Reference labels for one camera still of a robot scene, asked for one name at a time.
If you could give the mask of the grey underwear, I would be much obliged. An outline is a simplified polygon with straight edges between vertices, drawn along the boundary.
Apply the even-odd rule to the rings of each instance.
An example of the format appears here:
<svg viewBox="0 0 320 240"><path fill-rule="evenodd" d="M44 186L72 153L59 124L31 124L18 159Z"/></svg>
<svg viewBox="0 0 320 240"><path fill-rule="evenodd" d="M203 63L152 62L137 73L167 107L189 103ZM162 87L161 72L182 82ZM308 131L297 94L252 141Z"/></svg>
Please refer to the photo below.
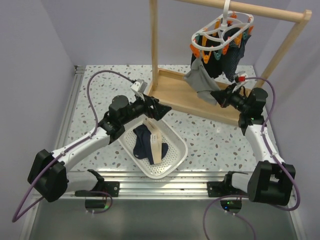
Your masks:
<svg viewBox="0 0 320 240"><path fill-rule="evenodd" d="M209 76L200 58L196 58L192 62L190 71L183 79L196 92L199 99L214 106L217 104L211 92L220 91L221 89L215 79Z"/></svg>

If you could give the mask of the navy underwear with beige band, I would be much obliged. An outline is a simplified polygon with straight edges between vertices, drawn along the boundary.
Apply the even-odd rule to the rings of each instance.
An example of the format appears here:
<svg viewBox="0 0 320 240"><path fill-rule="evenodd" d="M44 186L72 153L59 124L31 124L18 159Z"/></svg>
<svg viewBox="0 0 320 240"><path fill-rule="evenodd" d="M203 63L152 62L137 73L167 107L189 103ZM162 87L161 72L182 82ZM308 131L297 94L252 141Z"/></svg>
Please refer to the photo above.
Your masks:
<svg viewBox="0 0 320 240"><path fill-rule="evenodd" d="M133 155L139 160L147 158L150 165L161 164L169 146L163 142L160 129L145 118L141 125L133 129L133 133L136 135Z"/></svg>

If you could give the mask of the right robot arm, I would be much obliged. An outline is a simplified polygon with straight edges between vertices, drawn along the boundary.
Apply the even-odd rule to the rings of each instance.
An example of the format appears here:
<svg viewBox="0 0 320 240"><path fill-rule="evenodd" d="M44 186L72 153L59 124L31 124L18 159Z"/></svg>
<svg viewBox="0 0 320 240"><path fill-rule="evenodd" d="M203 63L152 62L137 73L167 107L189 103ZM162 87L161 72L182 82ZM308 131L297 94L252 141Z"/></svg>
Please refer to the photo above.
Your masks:
<svg viewBox="0 0 320 240"><path fill-rule="evenodd" d="M210 94L222 108L232 106L240 112L238 126L250 143L257 162L252 174L228 172L219 184L220 188L227 196L243 192L252 202L286 206L296 170L280 157L269 137L263 116L268 93L262 88L253 88L248 96L244 96L241 88L233 83Z"/></svg>

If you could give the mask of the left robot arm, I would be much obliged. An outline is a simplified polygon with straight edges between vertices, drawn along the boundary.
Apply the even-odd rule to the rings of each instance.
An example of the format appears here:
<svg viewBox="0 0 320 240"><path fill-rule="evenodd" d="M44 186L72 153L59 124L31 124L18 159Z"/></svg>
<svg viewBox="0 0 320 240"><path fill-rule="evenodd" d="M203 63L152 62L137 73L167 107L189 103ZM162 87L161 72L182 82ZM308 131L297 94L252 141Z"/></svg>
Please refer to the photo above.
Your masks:
<svg viewBox="0 0 320 240"><path fill-rule="evenodd" d="M75 192L77 197L103 196L107 184L97 171L88 169L79 177L70 174L70 170L93 152L115 142L125 132L127 123L142 115L159 121L171 109L152 96L143 95L134 102L124 95L114 97L103 119L89 133L52 152L38 152L28 183L49 203L68 192Z"/></svg>

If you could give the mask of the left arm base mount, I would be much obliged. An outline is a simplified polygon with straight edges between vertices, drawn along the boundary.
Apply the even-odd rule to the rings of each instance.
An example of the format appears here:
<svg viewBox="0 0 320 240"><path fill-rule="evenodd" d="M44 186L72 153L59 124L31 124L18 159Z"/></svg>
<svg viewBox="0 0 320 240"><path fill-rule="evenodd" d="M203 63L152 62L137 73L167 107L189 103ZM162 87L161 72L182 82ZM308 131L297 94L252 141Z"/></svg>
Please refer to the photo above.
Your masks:
<svg viewBox="0 0 320 240"><path fill-rule="evenodd" d="M119 196L120 183L117 181L104 181L97 183L92 190L77 190L76 197L84 197L85 209L93 214L102 214L111 209L113 198Z"/></svg>

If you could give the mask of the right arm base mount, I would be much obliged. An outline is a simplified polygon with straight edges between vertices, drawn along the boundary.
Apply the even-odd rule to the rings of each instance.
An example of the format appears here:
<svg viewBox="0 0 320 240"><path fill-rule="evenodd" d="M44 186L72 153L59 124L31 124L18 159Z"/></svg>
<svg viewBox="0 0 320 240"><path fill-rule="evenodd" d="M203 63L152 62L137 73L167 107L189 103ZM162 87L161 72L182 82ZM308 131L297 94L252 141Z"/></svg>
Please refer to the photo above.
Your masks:
<svg viewBox="0 0 320 240"><path fill-rule="evenodd" d="M229 195L246 195L242 190L229 187L223 181L207 182L207 193L210 198L218 198ZM242 200L237 197L234 200L222 199L220 205L224 211L237 214L242 209Z"/></svg>

